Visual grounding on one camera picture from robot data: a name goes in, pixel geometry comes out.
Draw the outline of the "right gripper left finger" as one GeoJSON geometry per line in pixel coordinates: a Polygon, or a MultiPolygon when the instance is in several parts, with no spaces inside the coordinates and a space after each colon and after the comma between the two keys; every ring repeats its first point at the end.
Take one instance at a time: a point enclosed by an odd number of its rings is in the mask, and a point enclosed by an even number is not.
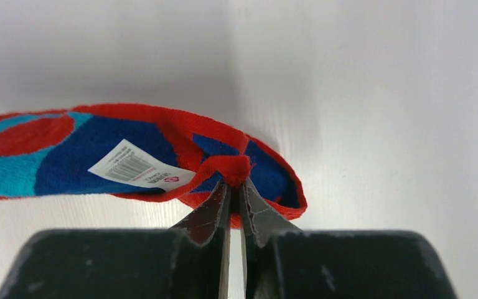
{"type": "Polygon", "coordinates": [[[52,229],[19,251],[0,298],[226,298],[232,189],[168,229],[52,229]]]}

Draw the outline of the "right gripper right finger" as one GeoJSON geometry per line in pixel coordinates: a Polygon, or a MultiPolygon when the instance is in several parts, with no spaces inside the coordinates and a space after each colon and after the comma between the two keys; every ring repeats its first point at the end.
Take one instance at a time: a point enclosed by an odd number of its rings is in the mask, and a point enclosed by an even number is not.
{"type": "Polygon", "coordinates": [[[302,230],[251,180],[238,190],[247,298],[456,298],[438,253],[409,230],[302,230]]]}

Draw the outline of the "red and teal patterned towel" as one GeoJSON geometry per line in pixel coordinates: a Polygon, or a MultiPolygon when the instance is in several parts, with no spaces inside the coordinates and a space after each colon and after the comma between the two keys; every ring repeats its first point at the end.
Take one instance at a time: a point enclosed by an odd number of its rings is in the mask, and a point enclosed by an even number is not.
{"type": "Polygon", "coordinates": [[[110,194],[196,208],[219,181],[246,180],[289,220],[307,209],[282,156],[206,116],[131,103],[0,115],[0,199],[110,194]]]}

